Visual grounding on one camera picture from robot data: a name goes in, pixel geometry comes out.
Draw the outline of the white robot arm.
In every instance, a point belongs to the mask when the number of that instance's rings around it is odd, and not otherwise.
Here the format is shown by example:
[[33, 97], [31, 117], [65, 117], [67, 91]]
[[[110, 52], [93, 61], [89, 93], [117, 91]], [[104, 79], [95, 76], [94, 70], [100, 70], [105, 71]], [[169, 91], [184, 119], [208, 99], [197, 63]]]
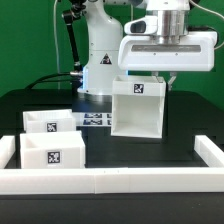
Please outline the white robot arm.
[[[146, 15], [122, 25], [106, 4], [131, 4]], [[89, 60], [78, 93], [104, 101], [112, 95], [115, 76], [128, 71], [209, 71], [214, 66], [218, 34], [187, 25], [192, 0], [87, 0], [85, 18]]]

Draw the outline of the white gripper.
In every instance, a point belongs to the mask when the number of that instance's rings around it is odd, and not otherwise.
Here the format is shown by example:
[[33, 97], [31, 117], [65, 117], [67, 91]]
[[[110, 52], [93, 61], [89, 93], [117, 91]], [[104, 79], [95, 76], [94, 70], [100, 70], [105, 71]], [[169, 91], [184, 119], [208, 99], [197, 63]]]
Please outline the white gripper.
[[180, 71], [210, 71], [214, 67], [215, 31], [191, 31], [173, 36], [168, 43], [158, 43], [156, 16], [145, 16], [125, 24], [126, 36], [118, 53], [118, 65], [123, 70], [170, 71], [168, 91]]

